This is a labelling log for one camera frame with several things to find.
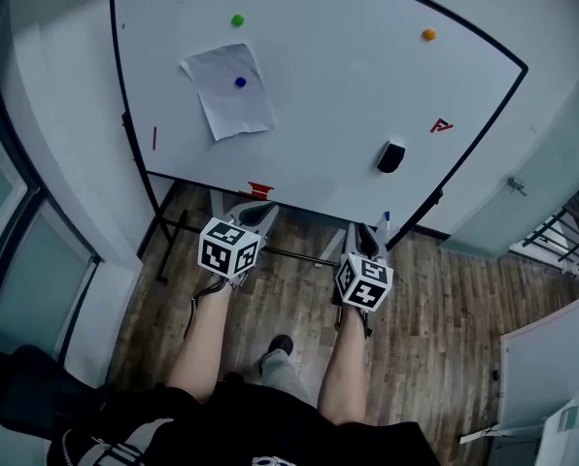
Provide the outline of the white box green label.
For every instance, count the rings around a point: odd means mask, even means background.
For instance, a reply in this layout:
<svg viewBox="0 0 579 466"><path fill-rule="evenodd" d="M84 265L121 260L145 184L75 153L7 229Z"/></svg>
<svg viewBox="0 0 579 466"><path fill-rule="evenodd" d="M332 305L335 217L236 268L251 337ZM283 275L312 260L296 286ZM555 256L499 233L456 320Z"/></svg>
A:
<svg viewBox="0 0 579 466"><path fill-rule="evenodd" d="M579 466L579 396L546 419L535 466Z"/></svg>

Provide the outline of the black framed glass partition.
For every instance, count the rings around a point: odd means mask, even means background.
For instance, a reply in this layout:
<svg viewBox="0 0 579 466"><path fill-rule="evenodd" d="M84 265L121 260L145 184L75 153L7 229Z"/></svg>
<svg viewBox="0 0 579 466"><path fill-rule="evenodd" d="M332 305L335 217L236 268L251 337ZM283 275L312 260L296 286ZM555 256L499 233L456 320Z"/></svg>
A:
<svg viewBox="0 0 579 466"><path fill-rule="evenodd" d="M62 359L98 261L0 127L0 351Z"/></svg>

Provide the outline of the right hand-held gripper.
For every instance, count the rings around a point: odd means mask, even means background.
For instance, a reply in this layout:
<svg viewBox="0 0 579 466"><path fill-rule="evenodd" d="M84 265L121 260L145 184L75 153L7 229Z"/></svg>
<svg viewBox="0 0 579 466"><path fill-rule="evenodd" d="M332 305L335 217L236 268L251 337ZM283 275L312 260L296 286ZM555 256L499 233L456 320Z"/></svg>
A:
<svg viewBox="0 0 579 466"><path fill-rule="evenodd" d="M379 263L386 262L388 253L387 225L387 222L378 227L365 223L348 224L341 266L335 276L343 303L376 312L391 291L393 268Z"/></svg>

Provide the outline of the frosted glass door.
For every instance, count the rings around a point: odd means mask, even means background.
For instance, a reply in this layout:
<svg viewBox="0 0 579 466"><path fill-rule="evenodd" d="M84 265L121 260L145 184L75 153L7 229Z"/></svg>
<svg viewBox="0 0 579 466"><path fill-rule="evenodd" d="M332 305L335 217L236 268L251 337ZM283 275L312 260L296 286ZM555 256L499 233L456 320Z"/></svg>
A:
<svg viewBox="0 0 579 466"><path fill-rule="evenodd" d="M443 250L497 259L562 206L579 189L579 81L536 150L512 177L528 196L506 183Z"/></svg>

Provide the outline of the white panel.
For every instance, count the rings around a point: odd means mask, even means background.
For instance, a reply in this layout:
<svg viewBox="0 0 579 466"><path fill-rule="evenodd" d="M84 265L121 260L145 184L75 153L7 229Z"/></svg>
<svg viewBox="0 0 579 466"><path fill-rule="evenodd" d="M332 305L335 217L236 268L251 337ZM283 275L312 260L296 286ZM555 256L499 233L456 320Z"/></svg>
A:
<svg viewBox="0 0 579 466"><path fill-rule="evenodd" d="M579 299L500 338L497 421L532 426L579 396Z"/></svg>

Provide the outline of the red tray object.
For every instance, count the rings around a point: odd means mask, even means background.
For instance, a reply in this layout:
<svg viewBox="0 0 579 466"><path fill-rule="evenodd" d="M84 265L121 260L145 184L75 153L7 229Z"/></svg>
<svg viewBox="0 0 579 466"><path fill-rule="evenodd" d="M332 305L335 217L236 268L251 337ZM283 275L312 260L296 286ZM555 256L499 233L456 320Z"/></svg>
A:
<svg viewBox="0 0 579 466"><path fill-rule="evenodd" d="M273 186L262 183L248 182L248 185L250 188L248 190L240 190L240 193L258 200L267 200L270 193L274 190Z"/></svg>

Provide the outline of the person's left forearm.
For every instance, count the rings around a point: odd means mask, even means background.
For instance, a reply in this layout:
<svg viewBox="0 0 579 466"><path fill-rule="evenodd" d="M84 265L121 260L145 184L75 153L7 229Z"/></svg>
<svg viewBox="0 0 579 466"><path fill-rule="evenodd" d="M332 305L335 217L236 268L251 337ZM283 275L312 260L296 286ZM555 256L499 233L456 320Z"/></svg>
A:
<svg viewBox="0 0 579 466"><path fill-rule="evenodd" d="M179 388L204 404L212 397L219 377L223 332L230 284L203 295L191 326L166 379L168 387Z"/></svg>

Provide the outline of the person's right forearm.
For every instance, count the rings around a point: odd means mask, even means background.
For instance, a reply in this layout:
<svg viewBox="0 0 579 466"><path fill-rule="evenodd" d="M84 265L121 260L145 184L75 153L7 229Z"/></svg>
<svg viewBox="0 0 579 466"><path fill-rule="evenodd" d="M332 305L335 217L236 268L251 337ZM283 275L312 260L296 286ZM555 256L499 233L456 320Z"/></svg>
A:
<svg viewBox="0 0 579 466"><path fill-rule="evenodd" d="M356 307L344 307L318 399L318 411L341 425L364 421L367 402L366 338Z"/></svg>

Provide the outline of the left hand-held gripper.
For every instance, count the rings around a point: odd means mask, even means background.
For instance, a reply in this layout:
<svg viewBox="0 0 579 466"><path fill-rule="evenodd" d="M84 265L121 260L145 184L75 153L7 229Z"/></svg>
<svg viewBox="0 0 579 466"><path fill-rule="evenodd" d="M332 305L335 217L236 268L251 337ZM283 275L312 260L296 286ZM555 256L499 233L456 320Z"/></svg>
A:
<svg viewBox="0 0 579 466"><path fill-rule="evenodd" d="M267 245L279 214L270 201L243 203L222 218L211 217L199 235L197 264L211 274L241 285Z"/></svg>

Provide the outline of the black metal railing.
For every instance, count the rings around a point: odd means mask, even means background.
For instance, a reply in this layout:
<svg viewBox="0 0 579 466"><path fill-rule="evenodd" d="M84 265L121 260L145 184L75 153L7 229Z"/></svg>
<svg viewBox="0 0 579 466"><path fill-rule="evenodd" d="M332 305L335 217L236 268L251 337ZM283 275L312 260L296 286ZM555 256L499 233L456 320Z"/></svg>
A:
<svg viewBox="0 0 579 466"><path fill-rule="evenodd" d="M509 250L579 279L579 190Z"/></svg>

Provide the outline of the person's black shirt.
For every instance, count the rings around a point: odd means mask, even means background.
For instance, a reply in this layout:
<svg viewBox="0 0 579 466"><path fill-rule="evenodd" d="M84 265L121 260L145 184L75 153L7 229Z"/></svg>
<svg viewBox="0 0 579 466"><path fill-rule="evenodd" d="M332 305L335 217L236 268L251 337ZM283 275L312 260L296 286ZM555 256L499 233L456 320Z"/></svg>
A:
<svg viewBox="0 0 579 466"><path fill-rule="evenodd" d="M121 393L53 440L48 466L440 466L413 423L341 425L274 388L219 383Z"/></svg>

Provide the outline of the white paper sheet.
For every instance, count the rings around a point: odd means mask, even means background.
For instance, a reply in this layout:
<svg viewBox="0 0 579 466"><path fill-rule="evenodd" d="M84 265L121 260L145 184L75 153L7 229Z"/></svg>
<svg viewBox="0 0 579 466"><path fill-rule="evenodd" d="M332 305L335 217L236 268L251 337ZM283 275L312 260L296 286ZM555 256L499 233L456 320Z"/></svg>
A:
<svg viewBox="0 0 579 466"><path fill-rule="evenodd" d="M191 55L180 67L194 84L214 138L270 131L275 119L255 57L245 44ZM246 79L238 88L235 80Z"/></svg>

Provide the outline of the person's grey trouser leg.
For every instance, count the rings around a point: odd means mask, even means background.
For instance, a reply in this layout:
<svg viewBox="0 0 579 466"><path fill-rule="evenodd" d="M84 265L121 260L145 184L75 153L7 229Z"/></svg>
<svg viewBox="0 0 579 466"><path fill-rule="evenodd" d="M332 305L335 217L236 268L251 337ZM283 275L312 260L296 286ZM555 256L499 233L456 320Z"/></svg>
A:
<svg viewBox="0 0 579 466"><path fill-rule="evenodd" d="M290 356L283 349L274 349L263 356L260 362L261 384L283 391L311 405L306 387L291 364Z"/></svg>

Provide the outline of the person's dark shoe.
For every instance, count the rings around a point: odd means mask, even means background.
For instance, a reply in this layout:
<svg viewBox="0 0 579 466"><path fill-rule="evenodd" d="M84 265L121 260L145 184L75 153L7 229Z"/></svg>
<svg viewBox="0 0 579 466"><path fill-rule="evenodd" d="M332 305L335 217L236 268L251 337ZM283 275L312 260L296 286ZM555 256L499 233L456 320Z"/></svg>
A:
<svg viewBox="0 0 579 466"><path fill-rule="evenodd" d="M268 346L267 355L272 354L275 350L281 350L287 356L290 356L293 352L292 338L287 334L279 334L275 336Z"/></svg>

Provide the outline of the black whiteboard eraser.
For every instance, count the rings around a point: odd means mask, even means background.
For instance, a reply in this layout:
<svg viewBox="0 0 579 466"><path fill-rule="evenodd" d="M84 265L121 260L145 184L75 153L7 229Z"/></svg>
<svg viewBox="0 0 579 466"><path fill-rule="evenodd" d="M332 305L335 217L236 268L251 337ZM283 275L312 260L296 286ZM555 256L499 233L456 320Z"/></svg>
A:
<svg viewBox="0 0 579 466"><path fill-rule="evenodd" d="M376 159L375 167L382 174L392 174L400 166L406 152L405 142L400 137L387 140Z"/></svg>

